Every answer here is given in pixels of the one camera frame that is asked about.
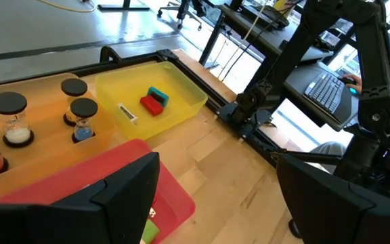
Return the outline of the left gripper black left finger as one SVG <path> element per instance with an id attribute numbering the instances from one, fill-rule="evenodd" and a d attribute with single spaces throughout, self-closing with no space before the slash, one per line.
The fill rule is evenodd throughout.
<path id="1" fill-rule="evenodd" d="M 0 204 L 0 244 L 139 244 L 159 173 L 149 152 L 51 205 Z"/>

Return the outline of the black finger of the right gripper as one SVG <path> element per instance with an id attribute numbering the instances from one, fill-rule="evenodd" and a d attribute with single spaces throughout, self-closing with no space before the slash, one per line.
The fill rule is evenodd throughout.
<path id="1" fill-rule="evenodd" d="M 275 161 L 278 161 L 279 157 L 283 155 L 288 155 L 305 162 L 319 163 L 325 165 L 338 165 L 341 160 L 340 155 L 326 155 L 320 153 L 299 152 L 299 151 L 289 151 L 289 150 L 278 150 L 278 151 L 271 152 L 271 157 Z"/>

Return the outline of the white rectangular desk clock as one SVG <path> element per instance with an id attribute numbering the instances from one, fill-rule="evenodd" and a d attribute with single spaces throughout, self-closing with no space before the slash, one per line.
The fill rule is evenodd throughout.
<path id="1" fill-rule="evenodd" d="M 134 124 L 137 123 L 137 116 L 135 116 L 128 108 L 126 108 L 124 106 L 124 104 L 120 103 L 120 104 L 118 104 L 118 107 L 127 116 L 127 118 L 130 120 L 130 122 L 132 122 Z"/>

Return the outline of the black hourglass white sand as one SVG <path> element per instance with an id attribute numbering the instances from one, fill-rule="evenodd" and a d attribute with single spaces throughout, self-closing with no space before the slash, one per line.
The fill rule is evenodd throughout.
<path id="1" fill-rule="evenodd" d="M 27 99 L 20 93 L 5 91 L 0 93 L 0 115 L 4 115 L 3 142 L 11 148 L 30 145 L 34 132 L 26 119 Z"/>

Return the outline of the red rectangular desk clock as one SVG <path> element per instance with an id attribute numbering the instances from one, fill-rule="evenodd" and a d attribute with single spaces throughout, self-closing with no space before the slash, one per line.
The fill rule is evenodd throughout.
<path id="1" fill-rule="evenodd" d="M 163 112 L 162 105 L 150 95 L 140 98 L 139 102 L 153 117 Z"/>

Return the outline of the grey office chair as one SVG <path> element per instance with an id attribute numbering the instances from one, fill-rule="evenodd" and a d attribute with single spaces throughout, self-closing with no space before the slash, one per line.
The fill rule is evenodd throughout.
<path id="1" fill-rule="evenodd" d="M 196 13 L 192 13 L 189 11 L 190 1 L 194 7 Z M 176 10 L 177 11 L 177 29 L 181 30 L 183 28 L 183 20 L 186 16 L 197 21 L 198 23 L 198 31 L 202 30 L 202 22 L 201 18 L 206 16 L 206 9 L 202 0 L 180 0 L 180 3 L 174 3 L 169 1 L 166 6 L 162 6 L 157 11 L 157 17 L 161 18 L 163 14 L 163 10 Z"/>

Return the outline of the seated person's leg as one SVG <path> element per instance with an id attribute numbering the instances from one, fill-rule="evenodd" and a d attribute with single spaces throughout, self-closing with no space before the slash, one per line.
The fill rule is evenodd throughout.
<path id="1" fill-rule="evenodd" d="M 314 149 L 311 150 L 311 153 L 342 156 L 345 151 L 346 151 L 346 147 L 343 144 L 339 142 L 331 141 L 331 142 L 325 142 L 315 147 Z M 325 165 L 325 164 L 311 163 L 311 162 L 308 162 L 308 164 L 317 167 L 318 169 L 321 169 L 323 171 L 329 172 L 330 174 L 333 174 L 336 168 L 334 165 Z"/>

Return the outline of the orange translucent plastic bin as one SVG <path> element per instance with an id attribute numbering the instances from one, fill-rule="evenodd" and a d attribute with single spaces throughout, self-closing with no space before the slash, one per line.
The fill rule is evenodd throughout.
<path id="1" fill-rule="evenodd" d="M 24 148 L 10 148 L 0 136 L 1 154 L 9 162 L 9 169 L 0 174 L 0 197 L 110 148 L 114 123 L 103 108 L 91 119 L 95 136 L 72 141 L 74 129 L 63 121 L 67 96 L 60 88 L 71 76 L 64 73 L 0 85 L 0 92 L 18 92 L 26 97 L 26 120 L 35 134 L 32 144 Z M 0 115 L 0 128 L 4 122 Z"/>

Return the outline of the black keyboard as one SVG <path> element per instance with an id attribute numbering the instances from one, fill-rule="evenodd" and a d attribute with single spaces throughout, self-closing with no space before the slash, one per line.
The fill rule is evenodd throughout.
<path id="1" fill-rule="evenodd" d="M 341 101 L 345 84 L 330 73 L 320 73 L 306 88 L 304 96 L 332 114 Z"/>

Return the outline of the seated person's hand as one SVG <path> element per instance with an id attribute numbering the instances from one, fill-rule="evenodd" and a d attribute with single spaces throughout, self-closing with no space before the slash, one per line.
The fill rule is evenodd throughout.
<path id="1" fill-rule="evenodd" d="M 346 84 L 349 89 L 354 89 L 357 94 L 362 92 L 362 80 L 359 76 L 354 74 L 346 74 L 344 75 L 344 78 L 352 80 L 351 83 Z"/>

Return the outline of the black computer mouse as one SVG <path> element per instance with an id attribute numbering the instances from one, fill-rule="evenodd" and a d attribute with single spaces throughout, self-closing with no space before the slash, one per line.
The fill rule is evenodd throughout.
<path id="1" fill-rule="evenodd" d="M 344 77 L 339 77 L 339 81 L 341 81 L 342 83 L 344 83 L 345 86 L 346 86 L 346 84 L 352 82 L 351 79 L 347 79 L 347 78 L 344 78 Z M 347 89 L 351 92 L 351 95 L 352 95 L 352 96 L 358 97 L 358 96 L 360 95 L 360 94 L 357 94 L 356 91 L 355 91 L 354 89 L 349 89 L 348 87 L 347 87 Z"/>

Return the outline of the red translucent plastic bin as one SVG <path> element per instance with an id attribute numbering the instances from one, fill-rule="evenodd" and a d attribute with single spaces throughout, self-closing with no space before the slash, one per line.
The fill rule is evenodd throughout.
<path id="1" fill-rule="evenodd" d="M 76 163 L 4 195 L 0 197 L 0 203 L 38 203 L 42 205 L 55 203 L 77 190 L 92 185 L 151 151 L 152 149 L 143 140 L 127 141 L 100 155 Z M 160 164 L 152 209 L 155 215 L 149 218 L 149 222 L 154 223 L 158 232 L 148 241 L 150 244 L 161 244 L 196 209 L 194 200 L 163 164 Z"/>

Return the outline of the black workstation desk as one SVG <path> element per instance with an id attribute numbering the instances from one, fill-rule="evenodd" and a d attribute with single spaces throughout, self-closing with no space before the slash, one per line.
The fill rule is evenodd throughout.
<path id="1" fill-rule="evenodd" d="M 339 131 L 354 116 L 366 130 L 376 133 L 390 128 L 390 44 L 385 4 L 380 0 L 308 0 L 301 21 L 292 37 L 280 44 L 280 53 L 268 67 L 261 66 L 245 91 L 238 94 L 236 103 L 244 113 L 260 109 L 273 113 L 279 107 L 287 81 L 302 57 L 319 35 L 338 19 L 352 22 L 355 27 L 357 51 L 364 86 L 360 100 L 348 108 L 342 94 L 340 104 L 332 113 L 308 99 L 302 105 L 317 125 L 327 123 Z"/>

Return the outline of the teal rectangular desk clock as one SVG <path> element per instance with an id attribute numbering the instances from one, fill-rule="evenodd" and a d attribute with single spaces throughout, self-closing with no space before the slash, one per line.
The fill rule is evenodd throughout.
<path id="1" fill-rule="evenodd" d="M 166 107 L 169 101 L 168 95 L 160 91 L 159 89 L 156 89 L 155 87 L 149 87 L 148 96 L 152 96 L 162 107 Z"/>

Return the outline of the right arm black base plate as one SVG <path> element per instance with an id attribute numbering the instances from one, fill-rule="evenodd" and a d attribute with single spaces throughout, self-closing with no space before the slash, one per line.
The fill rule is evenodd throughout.
<path id="1" fill-rule="evenodd" d="M 249 138 L 262 125 L 272 120 L 272 114 L 268 110 L 244 113 L 236 102 L 221 107 L 217 116 L 242 138 Z"/>

